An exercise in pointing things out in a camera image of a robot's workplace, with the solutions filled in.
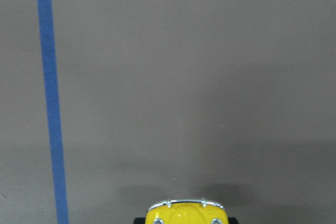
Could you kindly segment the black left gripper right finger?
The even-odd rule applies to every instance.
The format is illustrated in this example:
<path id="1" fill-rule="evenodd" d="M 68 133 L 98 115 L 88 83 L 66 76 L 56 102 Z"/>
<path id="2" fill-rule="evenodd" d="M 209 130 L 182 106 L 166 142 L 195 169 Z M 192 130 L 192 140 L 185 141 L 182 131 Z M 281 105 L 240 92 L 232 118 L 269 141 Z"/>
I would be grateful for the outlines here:
<path id="1" fill-rule="evenodd" d="M 235 217 L 228 217 L 229 224 L 238 224 L 238 220 Z"/>

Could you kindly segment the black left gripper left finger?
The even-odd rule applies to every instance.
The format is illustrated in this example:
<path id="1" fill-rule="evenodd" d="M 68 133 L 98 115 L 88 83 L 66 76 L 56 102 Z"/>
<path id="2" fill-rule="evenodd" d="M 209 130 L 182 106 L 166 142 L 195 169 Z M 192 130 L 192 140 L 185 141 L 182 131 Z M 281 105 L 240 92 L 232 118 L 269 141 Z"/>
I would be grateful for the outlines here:
<path id="1" fill-rule="evenodd" d="M 133 224 L 145 224 L 145 217 L 136 217 Z"/>

